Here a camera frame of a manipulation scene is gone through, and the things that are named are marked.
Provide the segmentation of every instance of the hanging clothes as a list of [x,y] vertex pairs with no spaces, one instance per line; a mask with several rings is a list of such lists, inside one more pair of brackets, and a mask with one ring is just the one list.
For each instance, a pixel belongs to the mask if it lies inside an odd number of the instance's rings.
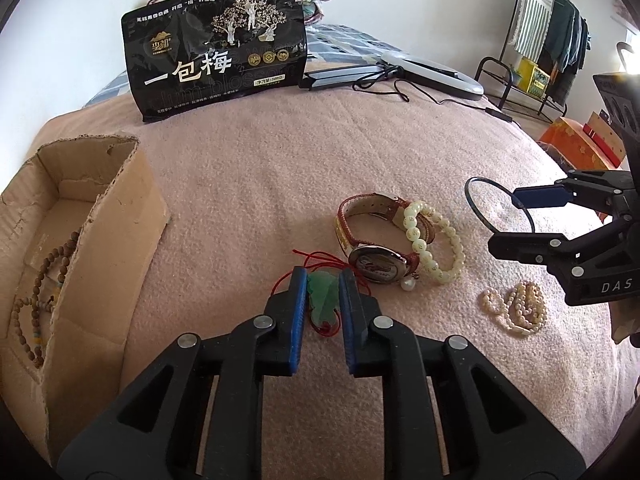
[[[578,70],[584,67],[584,60],[586,58],[587,50],[591,49],[590,35],[587,21],[584,18],[580,19],[580,38],[575,40],[577,44],[575,62],[565,67],[564,72],[557,72],[556,76],[552,79],[549,85],[546,87],[546,95],[551,97],[557,104],[564,106],[571,88],[574,86],[575,77]],[[538,66],[540,70],[551,74],[554,72],[557,66],[557,61],[552,59],[551,53],[544,48],[538,59]]]
[[575,62],[582,37],[580,12],[570,0],[555,0],[544,48],[558,64],[558,70]]
[[554,0],[518,0],[509,41],[516,52],[533,60],[540,56],[553,6]]

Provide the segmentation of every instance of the tree illustration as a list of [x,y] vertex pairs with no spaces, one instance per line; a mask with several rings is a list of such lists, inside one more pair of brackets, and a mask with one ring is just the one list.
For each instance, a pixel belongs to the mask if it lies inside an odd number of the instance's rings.
[[273,4],[265,5],[264,7],[257,9],[255,14],[255,22],[261,27],[266,27],[267,30],[264,34],[258,38],[261,41],[273,41],[275,39],[275,30],[279,23],[285,23],[287,21],[283,12],[276,9]]
[[247,30],[255,28],[255,16],[257,12],[267,5],[267,0],[236,0],[234,7],[248,16]]
[[244,16],[237,7],[227,7],[222,14],[214,16],[211,25],[214,30],[226,33],[228,44],[236,43],[236,28],[242,26]]

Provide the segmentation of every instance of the striped towel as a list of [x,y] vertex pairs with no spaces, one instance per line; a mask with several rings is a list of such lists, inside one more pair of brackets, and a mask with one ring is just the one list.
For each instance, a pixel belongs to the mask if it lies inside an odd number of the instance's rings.
[[554,0],[518,0],[518,16],[510,44],[516,52],[537,61],[545,43]]

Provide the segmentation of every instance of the wooden bead necklace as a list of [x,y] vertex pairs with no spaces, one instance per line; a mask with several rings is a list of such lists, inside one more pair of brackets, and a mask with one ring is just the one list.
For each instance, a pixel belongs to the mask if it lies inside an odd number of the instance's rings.
[[[514,307],[514,319],[509,312]],[[510,332],[532,335],[546,323],[545,298],[540,286],[535,282],[519,282],[509,291],[504,301],[497,290],[488,288],[482,293],[482,306],[491,314],[502,317],[505,328]]]
[[[78,231],[72,232],[68,242],[66,242],[63,246],[54,248],[47,255],[42,265],[40,266],[38,276],[33,282],[33,294],[31,295],[31,297],[25,298],[24,300],[17,300],[14,304],[14,310],[12,311],[11,316],[14,320],[15,334],[18,336],[18,341],[26,352],[28,359],[30,361],[33,361],[33,364],[36,368],[40,368],[44,364],[44,357],[42,355],[42,332],[40,331],[40,311],[44,310],[46,312],[53,312],[54,305],[58,297],[58,294],[56,294],[55,296],[51,296],[47,301],[40,301],[38,298],[40,295],[40,287],[42,286],[42,282],[44,281],[45,275],[49,270],[51,264],[57,258],[62,257],[62,262],[60,264],[60,270],[58,274],[58,282],[56,284],[58,290],[62,288],[63,283],[65,283],[65,276],[71,256],[76,251],[79,236],[80,233]],[[33,351],[31,351],[31,346],[27,343],[27,339],[25,338],[24,333],[22,332],[22,329],[20,327],[20,310],[25,305],[29,305],[31,307]]]
[[[420,229],[417,227],[416,219],[418,213],[422,213],[431,224],[439,227],[449,239],[454,255],[453,266],[450,270],[440,269],[439,264],[433,259],[431,252],[427,250],[427,242],[420,238]],[[465,265],[465,251],[462,247],[460,237],[456,234],[456,230],[450,225],[449,220],[444,218],[433,207],[430,207],[422,200],[418,200],[412,202],[409,207],[404,210],[404,227],[406,228],[406,237],[413,243],[413,250],[420,254],[420,266],[430,278],[433,278],[439,283],[451,283],[460,276],[460,272],[462,272],[462,268]],[[413,288],[408,283],[401,283],[401,285],[404,290],[411,290]]]

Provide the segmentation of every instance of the black cable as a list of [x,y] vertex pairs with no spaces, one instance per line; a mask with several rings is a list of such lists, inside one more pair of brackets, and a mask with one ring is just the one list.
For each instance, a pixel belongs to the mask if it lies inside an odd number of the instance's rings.
[[401,91],[398,90],[398,87],[396,86],[396,82],[395,81],[394,81],[394,88],[396,89],[395,92],[376,92],[374,90],[369,90],[369,88],[371,88],[373,85],[375,85],[382,78],[385,78],[385,79],[389,78],[389,76],[391,76],[397,70],[402,70],[402,68],[399,67],[399,66],[390,66],[388,68],[385,68],[378,75],[378,77],[375,78],[372,81],[364,81],[365,79],[371,77],[370,75],[364,75],[361,78],[356,79],[356,81],[351,85],[351,89],[353,89],[353,91],[355,91],[355,92],[364,92],[365,94],[398,95],[398,96],[400,96],[402,101],[404,101],[405,103],[408,103],[409,102],[409,96],[407,94],[405,94],[404,92],[401,92]]
[[484,217],[484,215],[480,212],[480,210],[478,209],[478,206],[476,206],[476,204],[474,203],[473,199],[471,198],[471,194],[469,193],[469,184],[471,184],[472,182],[484,182],[486,184],[491,184],[492,186],[497,187],[500,191],[509,195],[511,197],[513,204],[518,209],[522,209],[524,211],[524,214],[527,216],[527,220],[529,220],[529,224],[531,225],[531,232],[532,233],[536,232],[536,224],[534,223],[533,218],[529,213],[529,210],[526,207],[524,207],[524,204],[511,191],[505,188],[502,184],[498,184],[495,180],[485,178],[484,176],[473,176],[465,182],[466,201],[468,202],[469,207],[471,208],[471,211],[473,211],[475,215],[478,217],[479,221],[481,221],[484,224],[484,226],[487,227],[492,233],[497,234],[497,233],[501,233],[502,231],[498,230],[498,228],[496,228],[491,222],[489,222]]
[[487,114],[489,114],[489,115],[491,115],[493,117],[496,117],[497,119],[505,121],[507,123],[515,123],[515,121],[513,120],[513,117],[508,116],[507,114],[503,114],[500,110],[494,110],[493,108],[489,108],[489,107],[482,108],[482,107],[479,107],[479,106],[473,106],[473,105],[470,105],[470,104],[467,104],[467,103],[463,103],[463,102],[457,101],[456,99],[447,98],[447,99],[443,99],[442,101],[438,101],[435,97],[433,97],[427,91],[425,91],[422,88],[420,88],[413,81],[409,81],[409,80],[404,79],[402,77],[398,77],[394,81],[394,91],[393,92],[376,92],[374,90],[369,90],[369,88],[371,88],[373,85],[375,85],[382,78],[389,78],[396,71],[402,73],[402,67],[400,67],[400,66],[388,67],[383,72],[381,72],[380,75],[377,78],[375,78],[373,80],[369,80],[369,81],[365,81],[365,79],[368,79],[371,76],[370,75],[364,75],[361,78],[357,79],[351,85],[351,88],[353,89],[353,91],[364,92],[366,94],[397,95],[402,99],[402,101],[404,101],[405,103],[408,103],[410,101],[409,96],[407,94],[405,94],[404,92],[402,92],[398,88],[398,83],[399,82],[408,83],[409,85],[414,87],[417,91],[422,92],[424,95],[426,95],[429,99],[431,99],[431,101],[433,101],[437,105],[441,105],[441,104],[444,104],[444,103],[447,103],[447,102],[456,103],[456,104],[459,104],[460,106],[464,106],[466,108],[471,108],[472,110],[481,110],[481,111],[483,111],[483,112],[485,112],[485,113],[487,113]]

